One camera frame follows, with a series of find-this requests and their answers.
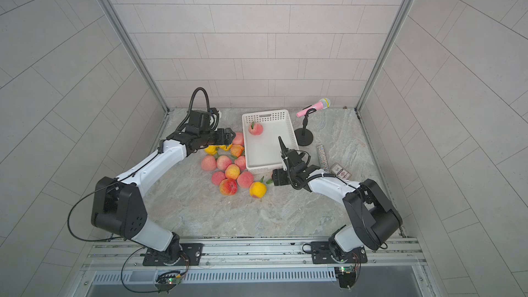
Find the robotic arm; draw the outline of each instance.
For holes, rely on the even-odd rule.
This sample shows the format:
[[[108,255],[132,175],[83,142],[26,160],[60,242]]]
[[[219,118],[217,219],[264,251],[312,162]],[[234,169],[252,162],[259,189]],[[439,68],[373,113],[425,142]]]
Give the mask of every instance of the robotic arm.
[[[203,92],[208,103],[207,93]],[[167,170],[190,154],[208,145],[233,142],[236,135],[231,129],[216,128],[220,116],[215,108],[207,112],[192,110],[191,101],[187,117],[174,133],[160,141],[157,151],[116,178],[104,177],[97,182],[92,225],[145,245],[149,248],[147,254],[167,265],[174,264],[180,258],[180,238],[149,219],[143,197]]]
[[[352,226],[344,226],[329,239],[329,253],[334,260],[352,258],[354,248],[366,245],[372,250],[382,245],[401,226],[402,219],[391,201],[376,182],[343,180],[318,166],[308,166],[304,153],[288,149],[279,137],[284,170],[273,171],[275,186],[291,185],[294,189],[306,189],[330,197],[345,205]],[[365,203],[373,204],[369,210]]]
[[[229,128],[216,128],[220,113],[215,108],[208,107],[207,112],[192,110],[198,90],[204,92],[208,103],[205,90],[196,89],[187,117],[174,133],[160,141],[157,151],[116,178],[102,178],[94,192],[93,226],[147,246],[147,256],[166,265],[180,258],[180,238],[149,219],[144,195],[177,162],[208,145],[229,145],[235,137]],[[377,250],[401,225],[399,213],[374,181],[341,180],[317,166],[308,166],[298,151],[287,149],[280,137],[279,142],[285,170],[274,170],[275,186],[292,185],[345,205],[352,226],[338,230],[329,239],[334,259],[349,259],[353,249],[362,245]],[[368,210],[364,203],[374,206]]]

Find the metal vent grille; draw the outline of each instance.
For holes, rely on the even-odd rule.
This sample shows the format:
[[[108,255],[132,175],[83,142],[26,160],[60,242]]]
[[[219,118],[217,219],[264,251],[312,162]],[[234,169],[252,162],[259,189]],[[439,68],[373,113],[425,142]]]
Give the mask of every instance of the metal vent grille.
[[[184,283],[335,281],[333,268],[238,268],[189,271]]]
[[[123,271],[123,281],[129,284],[152,284],[166,271]],[[328,282],[335,281],[333,267],[304,268],[220,268],[191,269],[182,283],[243,283],[243,282]],[[121,284],[120,271],[97,271],[94,285]]]

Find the yellow pepper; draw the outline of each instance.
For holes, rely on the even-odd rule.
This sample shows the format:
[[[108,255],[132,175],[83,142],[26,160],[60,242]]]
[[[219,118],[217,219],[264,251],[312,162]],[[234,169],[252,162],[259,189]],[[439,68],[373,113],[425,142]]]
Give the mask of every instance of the yellow pepper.
[[[206,154],[209,154],[209,155],[215,155],[216,153],[218,153],[218,150],[216,149],[217,146],[208,146],[207,148],[204,149],[205,153]]]
[[[222,149],[222,150],[229,150],[229,149],[231,148],[232,145],[233,145],[233,144],[231,143],[231,144],[228,145],[228,146],[226,146],[226,145],[220,145],[220,146],[218,146],[218,147],[219,147],[220,149]]]

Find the white plastic basket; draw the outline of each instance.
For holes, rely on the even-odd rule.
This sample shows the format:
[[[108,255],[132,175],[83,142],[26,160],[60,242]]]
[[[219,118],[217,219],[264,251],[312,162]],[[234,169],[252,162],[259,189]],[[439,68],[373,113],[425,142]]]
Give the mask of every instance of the white plastic basket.
[[[262,124],[261,135],[249,133],[252,122]],[[286,109],[262,111],[242,115],[246,167],[252,174],[282,168],[279,136],[289,149],[299,150],[290,114]]]

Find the microphone stand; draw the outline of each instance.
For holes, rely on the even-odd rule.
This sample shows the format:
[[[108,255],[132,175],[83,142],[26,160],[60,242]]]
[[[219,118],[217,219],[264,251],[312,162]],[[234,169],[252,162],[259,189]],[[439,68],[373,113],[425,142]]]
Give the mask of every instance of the microphone stand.
[[[317,110],[314,108],[308,109],[306,114],[304,115],[304,119],[302,120],[302,128],[295,130],[295,138],[297,139],[297,144],[300,146],[308,146],[310,145],[314,140],[313,133],[306,128],[308,125],[308,115],[311,113],[315,113]]]

